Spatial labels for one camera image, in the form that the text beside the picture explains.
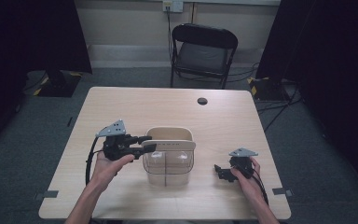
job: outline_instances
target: metal bracket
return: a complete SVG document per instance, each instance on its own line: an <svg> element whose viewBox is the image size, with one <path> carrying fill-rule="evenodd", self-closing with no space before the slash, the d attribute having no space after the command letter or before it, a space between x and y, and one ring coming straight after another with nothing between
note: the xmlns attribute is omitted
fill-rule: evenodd
<svg viewBox="0 0 358 224"><path fill-rule="evenodd" d="M115 136L120 134L126 134L126 128L124 127L124 121L122 119L100 130L97 134L95 134L95 136L106 137L106 136Z"/></svg>
<svg viewBox="0 0 358 224"><path fill-rule="evenodd" d="M272 189L272 192L274 193L274 195L285 194L286 197L292 197L295 195L291 189L284 188Z"/></svg>
<svg viewBox="0 0 358 224"><path fill-rule="evenodd" d="M258 153L253 152L253 151L246 149L244 147L240 147L237 150L228 153L228 155L230 155L232 157L251 157L251 156L257 156Z"/></svg>
<svg viewBox="0 0 358 224"><path fill-rule="evenodd" d="M57 198L57 190L46 190L44 193L36 193L34 200L42 201L45 198Z"/></svg>

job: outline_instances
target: forearm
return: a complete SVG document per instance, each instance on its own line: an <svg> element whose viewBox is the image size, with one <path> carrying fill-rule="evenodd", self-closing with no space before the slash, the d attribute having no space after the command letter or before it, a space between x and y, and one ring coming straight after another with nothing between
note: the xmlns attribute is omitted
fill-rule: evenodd
<svg viewBox="0 0 358 224"><path fill-rule="evenodd" d="M103 190L99 187L95 181L90 181L88 185L83 189L77 203L72 210L69 217L66 219L65 224L81 224L89 223L94 211L95 205L98 202Z"/></svg>
<svg viewBox="0 0 358 224"><path fill-rule="evenodd" d="M260 224L273 224L279 223L275 215L269 209L269 206L264 202L263 198L257 197L250 201L251 206L255 210L255 215Z"/></svg>

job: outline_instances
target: electrical outlet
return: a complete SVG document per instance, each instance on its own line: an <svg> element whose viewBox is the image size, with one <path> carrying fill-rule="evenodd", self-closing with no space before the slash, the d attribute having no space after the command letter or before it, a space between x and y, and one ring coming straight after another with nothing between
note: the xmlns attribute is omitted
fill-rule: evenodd
<svg viewBox="0 0 358 224"><path fill-rule="evenodd" d="M183 12L183 2L173 1L172 8L173 12Z"/></svg>
<svg viewBox="0 0 358 224"><path fill-rule="evenodd" d="M168 11L173 12L173 5L172 1L162 1L162 11Z"/></svg>

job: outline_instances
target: wall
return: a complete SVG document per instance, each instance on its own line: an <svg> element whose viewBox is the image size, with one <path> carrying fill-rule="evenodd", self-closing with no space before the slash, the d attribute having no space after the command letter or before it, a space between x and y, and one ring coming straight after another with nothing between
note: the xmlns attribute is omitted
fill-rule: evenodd
<svg viewBox="0 0 358 224"><path fill-rule="evenodd" d="M149 61L169 61L169 24L161 1L76 1L76 7L86 43L91 45L92 61L111 60L107 59L109 56L116 57L112 59L116 61L135 60L132 56L142 60L144 56L141 54L145 50L154 52L155 60L149 55ZM257 63L277 9L276 5L184 2L184 12L170 16L171 28L192 21L226 28L240 41L234 63Z"/></svg>

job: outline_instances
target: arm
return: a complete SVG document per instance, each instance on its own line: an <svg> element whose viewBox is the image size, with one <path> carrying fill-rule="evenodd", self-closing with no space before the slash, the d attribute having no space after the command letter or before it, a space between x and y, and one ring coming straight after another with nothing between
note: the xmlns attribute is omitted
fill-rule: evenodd
<svg viewBox="0 0 358 224"><path fill-rule="evenodd" d="M102 152L99 152L91 181L83 189L83 192L65 223L89 223L92 212L101 194L107 189L107 186L117 172L133 159L133 155L127 155L118 161L110 161Z"/></svg>
<svg viewBox="0 0 358 224"><path fill-rule="evenodd" d="M260 174L260 165L253 158L251 158L251 161L255 170ZM279 223L277 218L269 209L269 206L264 201L261 189L258 187L256 182L252 178L246 179L245 176L243 176L241 172L235 168L231 168L231 173L238 178L242 192L249 200L252 208L255 210L255 215L257 216L258 221L261 224Z"/></svg>

